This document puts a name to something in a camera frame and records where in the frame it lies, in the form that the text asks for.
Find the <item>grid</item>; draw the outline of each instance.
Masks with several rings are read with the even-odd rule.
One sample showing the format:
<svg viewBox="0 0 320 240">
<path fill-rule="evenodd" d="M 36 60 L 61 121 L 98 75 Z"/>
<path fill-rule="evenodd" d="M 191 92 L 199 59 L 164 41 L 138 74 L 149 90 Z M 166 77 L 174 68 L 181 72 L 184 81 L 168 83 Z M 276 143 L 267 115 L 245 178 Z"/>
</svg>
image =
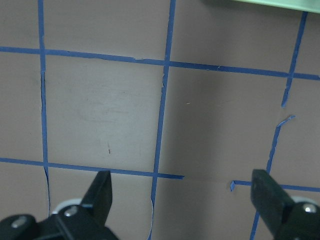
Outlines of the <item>grid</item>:
<svg viewBox="0 0 320 240">
<path fill-rule="evenodd" d="M 286 88 L 283 94 L 283 99 L 281 106 L 284 108 L 289 99 L 289 93 L 293 79 L 305 79 L 305 80 L 315 80 L 319 81 L 320 77 L 314 74 L 305 74 L 295 72 L 296 62 L 299 55 L 299 47 L 302 41 L 304 34 L 304 29 L 306 25 L 306 20 L 308 13 L 303 12 L 300 20 L 300 26 L 297 33 L 296 43 L 294 47 L 294 52 L 291 59 L 291 65 L 288 72 L 282 71 L 272 71 L 265 69 L 255 69 L 255 68 L 245 68 L 245 67 L 236 67 L 236 66 L 221 66 L 221 65 L 209 65 L 209 64 L 199 64 L 191 62 L 179 62 L 171 61 L 171 48 L 173 40 L 173 30 L 174 30 L 174 19 L 175 19 L 175 10 L 176 10 L 176 0 L 170 1 L 169 7 L 169 20 L 167 26 L 167 36 L 166 36 L 166 47 L 165 47 L 165 57 L 164 59 L 136 59 L 129 56 L 119 56 L 119 55 L 109 55 L 109 54 L 99 54 L 99 53 L 89 53 L 89 52 L 78 52 L 78 51 L 67 51 L 61 49 L 46 49 L 44 43 L 45 36 L 45 26 L 44 26 L 44 0 L 38 0 L 38 33 L 39 33 L 39 49 L 37 48 L 22 48 L 22 47 L 7 47 L 0 46 L 0 52 L 7 53 L 20 53 L 20 54 L 33 54 L 40 56 L 40 76 L 41 76 L 41 124 L 42 124 L 42 150 L 43 150 L 43 161 L 32 161 L 32 160 L 23 160 L 23 159 L 11 159 L 11 158 L 0 158 L 0 162 L 3 163 L 13 163 L 13 164 L 23 164 L 23 165 L 33 165 L 33 166 L 42 166 L 46 174 L 46 181 L 48 187 L 48 201 L 50 212 L 50 188 L 49 188 L 49 168 L 62 168 L 62 169 L 72 169 L 72 170 L 83 170 L 83 171 L 103 171 L 109 170 L 112 173 L 116 174 L 125 174 L 125 175 L 136 175 L 136 176 L 147 176 L 152 177 L 151 185 L 151 201 L 153 207 L 156 204 L 156 191 L 157 191 L 157 181 L 158 178 L 166 179 L 178 179 L 182 180 L 184 176 L 175 175 L 175 174 L 166 174 L 159 172 L 159 163 L 160 163 L 160 151 L 162 143 L 162 132 L 164 124 L 164 115 L 165 115 L 165 103 L 166 103 L 166 93 L 167 93 L 167 83 L 169 76 L 170 67 L 176 68 L 186 68 L 186 69 L 197 69 L 197 70 L 206 70 L 206 71 L 217 71 L 217 72 L 229 72 L 229 73 L 243 73 L 243 74 L 253 74 L 253 75 L 263 75 L 263 76 L 272 76 L 286 78 Z M 126 63 L 136 63 L 136 64 L 146 64 L 146 65 L 156 65 L 163 66 L 163 87 L 161 90 L 161 100 L 158 114 L 158 126 L 157 126 L 157 137 L 156 137 L 156 147 L 154 155 L 154 167 L 153 172 L 148 171 L 134 171 L 134 170 L 125 170 L 125 169 L 113 169 L 113 168 L 103 168 L 103 167 L 92 167 L 92 166 L 80 166 L 72 164 L 61 164 L 61 163 L 51 163 L 48 161 L 48 143 L 47 143 L 47 109 L 46 109 L 46 56 L 63 56 L 63 57 L 75 57 L 75 58 L 87 58 L 87 59 L 102 59 L 108 61 L 116 62 L 126 62 Z M 270 173 L 272 167 L 273 156 L 277 147 L 278 137 L 281 131 L 281 127 L 286 124 L 294 116 L 290 116 L 286 120 L 282 121 L 275 128 L 274 138 L 272 142 L 272 147 L 270 151 L 269 161 L 267 163 L 267 171 Z M 230 190 L 232 191 L 236 185 L 250 186 L 251 182 L 242 181 L 242 180 L 233 180 L 230 185 Z M 320 188 L 317 187 L 307 187 L 307 186 L 295 186 L 295 185 L 281 185 L 284 189 L 290 190 L 299 190 L 299 191 L 310 191 L 310 192 L 320 192 Z M 256 212 L 253 220 L 252 230 L 250 239 L 255 238 L 255 233 L 257 230 L 259 222 L 259 213 Z M 149 240 L 152 239 L 152 232 L 148 237 Z"/>
</svg>

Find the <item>grid square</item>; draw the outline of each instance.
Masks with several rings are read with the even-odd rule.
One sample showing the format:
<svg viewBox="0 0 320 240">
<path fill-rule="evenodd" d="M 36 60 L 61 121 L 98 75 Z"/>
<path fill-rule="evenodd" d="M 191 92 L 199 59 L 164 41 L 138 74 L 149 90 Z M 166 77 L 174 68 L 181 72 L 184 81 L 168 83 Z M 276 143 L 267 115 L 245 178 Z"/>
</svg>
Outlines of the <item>grid square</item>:
<svg viewBox="0 0 320 240">
<path fill-rule="evenodd" d="M 320 76 L 320 15 L 308 13 L 295 71 Z"/>
<path fill-rule="evenodd" d="M 159 171 L 250 180 L 252 169 L 266 168 L 285 84 L 277 77 L 171 68 Z"/>
<path fill-rule="evenodd" d="M 226 182 L 159 178 L 156 195 L 153 240 L 249 239 L 249 187 L 230 192 Z"/>
<path fill-rule="evenodd" d="M 37 55 L 0 53 L 0 157 L 42 161 Z"/>
<path fill-rule="evenodd" d="M 48 160 L 153 171 L 163 67 L 48 56 Z"/>
<path fill-rule="evenodd" d="M 320 82 L 294 79 L 286 110 L 296 115 L 282 129 L 271 175 L 279 183 L 319 187 Z"/>
<path fill-rule="evenodd" d="M 62 201 L 82 198 L 97 174 L 62 168 L 50 168 L 49 173 L 54 208 Z M 119 239 L 147 239 L 152 218 L 152 178 L 112 173 L 111 180 L 113 200 L 106 225 Z"/>
<path fill-rule="evenodd" d="M 169 0 L 46 0 L 45 46 L 164 59 Z"/>
<path fill-rule="evenodd" d="M 0 162 L 0 182 L 0 220 L 16 214 L 31 214 L 37 221 L 48 216 L 43 167 Z"/>
<path fill-rule="evenodd" d="M 39 48 L 37 1 L 0 1 L 0 23 L 0 46 Z"/>
<path fill-rule="evenodd" d="M 287 72 L 301 15 L 243 2 L 177 0 L 171 60 Z"/>
</svg>

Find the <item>green object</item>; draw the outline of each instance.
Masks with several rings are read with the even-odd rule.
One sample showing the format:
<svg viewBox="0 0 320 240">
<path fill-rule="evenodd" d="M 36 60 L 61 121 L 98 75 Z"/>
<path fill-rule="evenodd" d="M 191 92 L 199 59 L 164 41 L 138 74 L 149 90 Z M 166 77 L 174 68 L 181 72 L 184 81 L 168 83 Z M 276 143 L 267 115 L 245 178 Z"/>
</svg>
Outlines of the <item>green object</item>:
<svg viewBox="0 0 320 240">
<path fill-rule="evenodd" d="M 320 0 L 235 0 L 320 14 Z"/>
</svg>

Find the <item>metal screw head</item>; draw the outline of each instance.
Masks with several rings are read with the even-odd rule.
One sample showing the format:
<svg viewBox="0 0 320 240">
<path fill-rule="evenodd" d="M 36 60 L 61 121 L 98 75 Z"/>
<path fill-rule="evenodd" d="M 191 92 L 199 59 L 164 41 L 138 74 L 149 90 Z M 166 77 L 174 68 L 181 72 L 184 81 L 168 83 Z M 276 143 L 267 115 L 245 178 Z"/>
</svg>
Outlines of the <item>metal screw head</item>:
<svg viewBox="0 0 320 240">
<path fill-rule="evenodd" d="M 68 208 L 65 212 L 64 215 L 66 217 L 71 217 L 73 215 L 75 215 L 78 212 L 78 207 L 77 206 L 72 206 L 70 208 Z"/>
<path fill-rule="evenodd" d="M 19 218 L 17 220 L 15 220 L 12 224 L 11 227 L 14 229 L 19 228 L 20 226 L 22 226 L 23 224 L 25 224 L 27 221 L 27 217 L 26 216 L 19 216 Z"/>
<path fill-rule="evenodd" d="M 307 213 L 314 214 L 317 212 L 317 207 L 311 203 L 305 203 L 305 204 L 303 204 L 302 207 L 303 207 L 304 211 Z"/>
</svg>

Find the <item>blue painter's tape line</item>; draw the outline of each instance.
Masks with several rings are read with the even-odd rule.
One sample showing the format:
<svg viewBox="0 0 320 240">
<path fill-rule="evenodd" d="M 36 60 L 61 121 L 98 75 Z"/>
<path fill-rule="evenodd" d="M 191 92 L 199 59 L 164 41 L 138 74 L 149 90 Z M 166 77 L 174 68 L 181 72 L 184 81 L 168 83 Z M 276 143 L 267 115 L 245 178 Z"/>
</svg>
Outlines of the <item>blue painter's tape line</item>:
<svg viewBox="0 0 320 240">
<path fill-rule="evenodd" d="M 254 215 L 254 220 L 252 224 L 252 229 L 251 229 L 251 234 L 250 234 L 250 240 L 254 240 L 258 228 L 258 223 L 259 223 L 259 216 L 260 214 L 256 211 Z"/>
<path fill-rule="evenodd" d="M 274 159 L 274 155 L 275 155 L 275 152 L 276 152 L 276 148 L 277 148 L 277 144 L 278 144 L 278 138 L 279 138 L 281 127 L 285 123 L 290 121 L 291 119 L 294 119 L 295 117 L 296 117 L 295 115 L 289 116 L 287 119 L 285 119 L 282 122 L 280 122 L 275 128 L 274 136 L 273 136 L 273 140 L 272 140 L 272 146 L 271 146 L 271 150 L 270 150 L 270 153 L 269 153 L 269 160 L 268 160 L 267 165 L 266 165 L 266 171 L 268 172 L 268 174 L 270 174 L 270 172 L 271 172 L 272 161 Z"/>
<path fill-rule="evenodd" d="M 174 174 L 165 174 L 165 173 L 158 173 L 157 174 L 158 178 L 163 178 L 163 179 L 179 179 L 182 180 L 184 179 L 185 176 L 183 175 L 174 175 Z"/>
<path fill-rule="evenodd" d="M 284 94 L 283 94 L 283 98 L 282 98 L 282 103 L 281 103 L 282 108 L 284 108 L 286 106 L 288 98 L 289 98 L 289 92 L 290 92 L 292 81 L 294 78 L 297 59 L 298 59 L 298 55 L 299 55 L 299 48 L 301 45 L 302 37 L 304 35 L 307 16 L 308 16 L 308 13 L 306 11 L 304 11 L 302 13 L 300 26 L 299 26 L 298 34 L 297 34 L 296 41 L 295 41 L 294 51 L 293 51 L 293 55 L 292 55 L 292 59 L 291 59 L 289 76 L 286 81 L 286 86 L 285 86 L 285 90 L 284 90 Z"/>
<path fill-rule="evenodd" d="M 0 157 L 0 163 L 24 164 L 24 165 L 32 165 L 32 166 L 44 165 L 42 161 L 30 161 L 30 160 L 12 159 L 12 158 L 4 158 L 4 157 Z"/>
<path fill-rule="evenodd" d="M 170 61 L 170 66 L 177 67 L 177 68 L 185 68 L 185 69 L 199 69 L 199 70 L 208 70 L 208 71 L 217 71 L 217 72 L 254 74 L 254 75 L 264 75 L 264 76 L 272 76 L 272 77 L 280 77 L 280 78 L 288 77 L 288 73 L 286 72 L 245 68 L 245 67 L 235 67 L 235 66 L 219 66 L 219 65 L 188 63 L 188 62 L 179 62 L 179 61 Z"/>
<path fill-rule="evenodd" d="M 71 169 L 71 170 L 81 170 L 81 171 L 91 171 L 91 172 L 110 171 L 111 173 L 114 173 L 114 174 L 145 176 L 145 177 L 153 177 L 156 174 L 156 173 L 149 172 L 149 171 L 133 171 L 133 170 L 106 168 L 106 167 L 79 166 L 79 165 L 53 163 L 53 162 L 49 162 L 48 166 L 50 168 Z M 159 173 L 158 178 L 181 180 L 184 178 L 184 176 Z"/>
<path fill-rule="evenodd" d="M 19 53 L 19 54 L 40 54 L 40 49 L 0 46 L 0 52 L 4 52 L 4 53 Z"/>
<path fill-rule="evenodd" d="M 45 173 L 45 178 L 46 178 L 46 186 L 48 189 L 48 196 L 50 196 L 50 185 L 49 185 L 49 169 L 48 166 L 47 168 L 43 166 L 44 173 Z M 50 217 L 50 212 L 51 212 L 51 198 L 48 197 L 48 217 Z"/>
<path fill-rule="evenodd" d="M 167 85 L 168 85 L 168 76 L 169 76 L 169 68 L 170 68 L 170 55 L 171 55 L 173 31 L 174 31 L 175 11 L 176 11 L 176 0 L 171 0 L 170 8 L 169 8 L 169 21 L 168 21 L 168 28 L 167 28 L 167 35 L 166 35 L 166 44 L 165 44 L 163 80 L 162 80 L 163 87 L 161 90 L 162 94 L 161 94 L 161 100 L 160 100 L 158 128 L 157 128 L 155 154 L 154 154 L 153 173 L 157 175 L 153 176 L 152 185 L 151 185 L 151 201 L 153 204 L 153 209 L 155 209 L 155 204 L 156 204 L 160 150 L 161 150 L 162 131 L 163 131 L 163 125 L 164 125 L 164 116 L 165 116 L 165 105 L 166 105 Z M 151 240 L 151 239 L 152 239 L 152 229 L 148 237 L 148 240 Z"/>
<path fill-rule="evenodd" d="M 42 167 L 44 166 L 43 161 L 31 161 L 31 160 L 13 159 L 13 158 L 5 158 L 5 157 L 0 157 L 0 163 L 23 164 L 23 165 L 31 165 L 31 166 L 42 166 Z M 49 162 L 47 165 L 50 168 L 72 169 L 72 170 L 82 170 L 82 171 L 91 171 L 91 172 L 109 170 L 114 174 L 136 175 L 136 176 L 146 176 L 146 177 L 153 177 L 155 175 L 155 173 L 148 172 L 148 171 L 133 171 L 133 170 L 122 170 L 122 169 L 94 167 L 94 166 L 79 166 L 79 165 L 70 165 L 70 164 L 61 164 L 61 163 L 52 163 L 52 162 Z M 185 177 L 183 175 L 174 175 L 174 174 L 165 174 L 165 173 L 158 173 L 157 175 L 158 175 L 158 178 L 177 179 L 177 180 L 182 180 Z"/>
<path fill-rule="evenodd" d="M 116 62 L 125 62 L 125 63 L 136 63 L 136 64 L 149 64 L 149 65 L 159 65 L 163 66 L 163 60 L 156 59 L 136 59 L 129 56 L 116 56 L 100 53 L 89 53 L 89 52 L 79 52 L 79 51 L 67 51 L 67 50 L 55 50 L 55 49 L 46 49 L 45 54 L 54 55 L 54 56 L 64 56 L 64 57 L 75 57 L 75 58 L 85 58 L 85 59 L 102 59 Z"/>
<path fill-rule="evenodd" d="M 44 1 L 38 0 L 38 27 L 41 72 L 46 71 Z"/>
<path fill-rule="evenodd" d="M 320 81 L 319 75 L 313 75 L 313 74 L 305 74 L 305 73 L 295 73 L 293 75 L 295 79 L 307 79 L 307 80 L 316 80 Z"/>
<path fill-rule="evenodd" d="M 45 72 L 43 71 L 41 71 L 41 104 L 43 165 L 46 171 L 48 171 L 46 77 Z"/>
<path fill-rule="evenodd" d="M 283 189 L 286 190 L 297 190 L 297 191 L 306 191 L 306 192 L 316 192 L 320 193 L 320 187 L 311 187 L 311 186 L 294 186 L 294 185 L 280 185 Z"/>
<path fill-rule="evenodd" d="M 243 185 L 243 186 L 251 186 L 251 181 L 240 181 L 240 180 L 233 180 L 231 184 L 235 185 Z M 297 191 L 306 191 L 306 192 L 316 192 L 320 193 L 320 187 L 312 187 L 312 186 L 297 186 L 297 185 L 280 185 L 283 189 L 286 190 L 297 190 Z"/>
<path fill-rule="evenodd" d="M 154 175 L 153 172 L 147 172 L 147 171 L 122 170 L 122 169 L 113 169 L 113 168 L 95 167 L 95 166 L 79 166 L 79 165 L 53 163 L 53 162 L 49 162 L 48 166 L 50 168 L 72 169 L 72 170 L 82 170 L 82 171 L 91 171 L 91 172 L 110 171 L 111 173 L 114 173 L 114 174 L 136 175 L 136 176 L 146 176 L 146 177 L 153 177 Z"/>
</svg>

